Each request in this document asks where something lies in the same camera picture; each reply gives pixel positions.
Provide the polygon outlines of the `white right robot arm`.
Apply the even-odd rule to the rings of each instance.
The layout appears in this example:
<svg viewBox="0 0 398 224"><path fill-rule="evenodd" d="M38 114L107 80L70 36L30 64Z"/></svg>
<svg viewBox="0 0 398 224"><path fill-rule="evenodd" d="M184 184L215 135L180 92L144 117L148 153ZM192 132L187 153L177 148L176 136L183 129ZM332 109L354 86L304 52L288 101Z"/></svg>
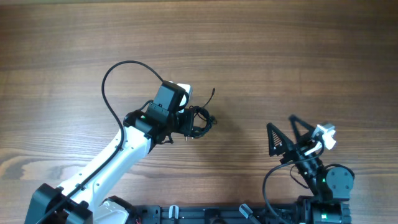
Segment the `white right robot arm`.
<svg viewBox="0 0 398 224"><path fill-rule="evenodd" d="M321 123L308 124L296 115L289 117L293 142L274 124L268 123L269 155L282 156L280 165L272 168L264 177L262 195L268 211L277 223L351 223L348 201L353 189L355 174L341 164L324 165L320 156L334 148L335 126ZM290 166L298 170L305 181L302 187L311 196L299 196L290 209L272 205L267 198L267 180L275 171Z"/></svg>

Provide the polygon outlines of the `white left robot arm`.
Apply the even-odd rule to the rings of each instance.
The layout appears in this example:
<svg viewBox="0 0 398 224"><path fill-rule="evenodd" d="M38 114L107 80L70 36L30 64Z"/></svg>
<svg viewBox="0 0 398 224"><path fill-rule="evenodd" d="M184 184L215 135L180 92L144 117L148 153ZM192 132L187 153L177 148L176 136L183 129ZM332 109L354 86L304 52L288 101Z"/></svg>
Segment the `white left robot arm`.
<svg viewBox="0 0 398 224"><path fill-rule="evenodd" d="M172 133L191 134L191 96L188 84L162 82L154 100L128 113L114 139L81 171L56 188L42 184L34 192L25 222L127 223L133 207L106 195L156 145L172 143Z"/></svg>

